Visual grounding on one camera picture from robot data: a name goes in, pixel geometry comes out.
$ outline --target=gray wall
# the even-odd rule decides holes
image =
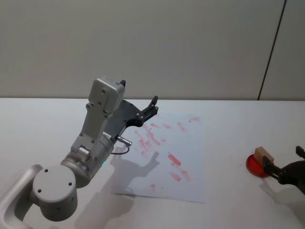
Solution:
[[[305,100],[305,1],[288,0],[261,99]]]
[[[1,0],[0,96],[257,99],[283,0]]]

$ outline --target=metal pin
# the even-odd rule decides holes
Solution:
[[[118,136],[117,139],[118,139],[119,142],[124,143],[126,146],[131,146],[132,145],[132,142],[127,140],[126,138]]]

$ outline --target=white table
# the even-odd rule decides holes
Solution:
[[[139,108],[149,101],[132,100]],[[58,164],[85,118],[85,99],[0,99],[0,188],[33,164]],[[273,178],[245,168],[251,151],[263,146],[283,167],[300,160],[305,146],[305,102],[159,101],[159,112],[189,112],[204,125],[205,202],[117,196],[107,182],[106,163],[78,189],[78,208],[69,219],[51,222],[33,206],[25,222],[35,229],[257,229],[304,228],[305,196]]]

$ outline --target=cable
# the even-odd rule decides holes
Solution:
[[[127,147],[127,151],[123,152],[123,153],[111,153],[111,154],[114,154],[114,155],[123,155],[123,154],[127,154],[129,152],[130,148],[129,146]]]
[[[267,71],[268,71],[269,64],[270,64],[271,57],[272,57],[272,53],[273,53],[273,49],[275,48],[275,42],[276,42],[276,38],[277,38],[277,35],[278,35],[278,31],[280,30],[280,25],[281,25],[281,22],[282,22],[282,18],[283,18],[286,2],[287,2],[287,0],[285,0],[284,4],[283,4],[280,20],[279,20],[277,28],[276,28],[275,37],[274,37],[274,40],[273,40],[272,48],[271,48],[271,51],[270,51],[270,54],[269,54],[268,63],[267,63],[267,66],[266,66],[264,77],[263,77],[263,82],[262,82],[262,85],[261,85],[261,89],[259,90],[259,94],[258,94],[257,100],[259,100],[261,98],[261,93],[262,93],[263,85],[264,85],[264,82],[265,82],[265,79],[266,79]]]

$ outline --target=red plate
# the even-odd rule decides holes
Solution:
[[[267,173],[264,173],[263,167],[255,160],[253,154],[250,155],[246,160],[246,167],[250,173],[257,177],[267,177]]]

